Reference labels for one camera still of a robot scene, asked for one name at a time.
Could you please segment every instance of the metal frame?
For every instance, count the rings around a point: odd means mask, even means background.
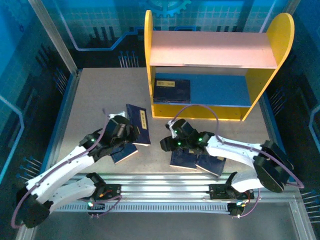
[[[77,174],[67,184],[74,183],[84,176],[85,174]],[[227,213],[225,205],[229,201],[210,200],[206,191],[209,190],[209,184],[225,183],[229,174],[223,174],[220,178],[203,173],[100,174],[100,176],[108,184],[122,185],[123,199],[116,212]],[[300,192],[296,187],[286,186],[286,191],[283,193],[274,193],[263,188],[260,203],[289,203],[300,239],[316,239]],[[75,202],[66,207],[60,207],[57,211],[88,212],[85,205],[82,202]],[[16,239],[31,240],[36,229],[22,227]]]
[[[28,0],[28,1],[32,6],[36,16],[39,18],[40,22],[42,23],[46,33],[48,34],[55,48],[59,52],[66,67],[69,69],[70,73],[75,76],[78,70],[75,64],[75,61],[73,60],[70,52],[68,51],[67,46],[65,45],[65,42],[61,38],[43,2],[41,0]]]
[[[284,7],[283,12],[288,14],[294,14],[301,0],[289,0]]]
[[[72,74],[77,72],[77,67],[68,52],[65,44],[59,32],[57,31],[53,21],[51,20],[47,10],[45,9],[43,3],[40,0],[29,0],[31,6],[35,10],[38,18],[43,24],[45,30],[47,31],[49,37],[60,53],[62,59],[67,65],[68,69]],[[284,12],[293,14],[296,7],[298,6],[300,0],[290,1],[287,6],[284,8]],[[68,94],[68,101],[65,103],[63,110],[62,119],[60,122],[57,122],[58,125],[68,119],[70,113],[70,106],[72,105],[74,96],[76,94],[75,84]],[[48,161],[45,164],[45,168],[49,168],[52,163],[55,162],[57,158],[57,153],[59,152],[60,146],[58,143],[61,143],[63,137],[63,130],[59,131],[56,136],[54,136],[54,142],[56,143],[56,148],[51,148],[49,153]],[[188,206],[209,206],[209,205],[223,205],[228,201],[216,201],[210,200],[210,196],[206,191],[209,190],[209,184],[223,184],[226,182],[229,174],[223,174],[220,178],[216,178],[211,174],[203,173],[186,173],[186,174],[100,174],[100,176],[109,184],[122,184],[122,195],[123,200],[122,205],[126,206],[155,206],[159,203],[165,203],[166,206],[179,206],[179,205],[188,205]],[[84,177],[84,174],[78,174],[74,176],[69,182],[73,183],[80,180]],[[261,203],[289,203],[292,217],[295,222],[295,226],[298,232],[300,239],[302,240],[315,240],[316,236],[312,229],[312,225],[308,218],[307,211],[305,209],[303,200],[301,198],[300,192],[295,187],[286,187],[286,191],[283,193],[274,193],[266,189],[261,191]],[[59,209],[62,211],[73,211],[78,212],[78,209],[63,208]],[[187,212],[197,212],[197,208],[194,210],[189,210]],[[25,226],[21,227],[18,231],[16,240],[32,240],[35,237],[37,228],[27,229]]]

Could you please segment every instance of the blue wall panel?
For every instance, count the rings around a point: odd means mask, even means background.
[[[301,1],[293,19],[292,50],[266,92],[302,191],[320,192],[320,1]]]
[[[0,239],[10,240],[13,185],[30,178],[24,159],[42,162],[70,74],[27,0],[0,0],[0,34]],[[21,124],[6,101],[23,118],[19,141]]]
[[[121,67],[119,51],[135,51],[139,66],[145,66],[143,32],[124,38],[127,32],[143,28],[145,12],[153,12],[156,30],[173,31],[189,27],[196,31],[259,32],[281,13],[287,0],[45,0],[50,16],[79,68]],[[117,47],[117,40],[123,39]],[[107,61],[99,60],[107,52]]]

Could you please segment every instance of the gray table surface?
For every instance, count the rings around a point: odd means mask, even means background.
[[[102,128],[106,112],[115,114],[126,110],[126,104],[146,108],[151,145],[137,145],[138,153],[114,164],[110,156],[84,169],[82,173],[100,174],[127,173],[201,173],[203,170],[189,170],[170,166],[170,152],[161,150],[159,141],[169,136],[165,128],[168,119],[152,118],[147,72],[145,68],[85,68],[77,87],[74,102],[62,140],[58,160],[69,154],[85,135]],[[189,120],[198,131],[213,132],[215,120]],[[257,104],[247,120],[221,121],[219,134],[222,137],[247,143],[264,143],[268,133]],[[241,172],[248,166],[227,159],[225,173]]]

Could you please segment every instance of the white robotic arm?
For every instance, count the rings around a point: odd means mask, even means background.
[[[216,136],[207,131],[197,132],[185,119],[169,121],[166,127],[171,136],[160,141],[161,148],[166,152],[177,149],[192,150],[197,155],[223,157],[252,168],[232,175],[230,185],[239,193],[262,187],[277,193],[284,190],[289,173],[261,153],[276,157],[290,171],[293,170],[287,156],[271,141],[265,141],[264,144],[246,143]]]
[[[109,115],[109,122],[101,129],[88,134],[63,160],[39,176],[28,180],[17,191],[17,208],[11,225],[16,228],[17,214],[27,228],[42,223],[56,208],[72,201],[91,198],[92,201],[108,200],[120,195],[119,184],[106,184],[96,173],[89,173],[83,179],[64,185],[75,174],[110,156],[114,150],[137,140],[139,130],[120,114]]]

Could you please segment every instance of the book cover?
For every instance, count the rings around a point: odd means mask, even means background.
[[[112,151],[111,158],[115,164],[118,164],[137,152],[138,150],[135,145],[127,143],[124,147],[115,148]]]
[[[226,163],[226,158],[210,155],[199,155],[196,166],[218,177],[221,176]]]
[[[190,80],[156,78],[153,91],[155,103],[191,102]]]
[[[126,112],[131,124],[137,126],[140,132],[140,135],[134,144],[149,146],[151,142],[146,109],[127,104]]]
[[[189,150],[178,149],[172,152],[170,166],[184,169],[197,169],[197,155]]]

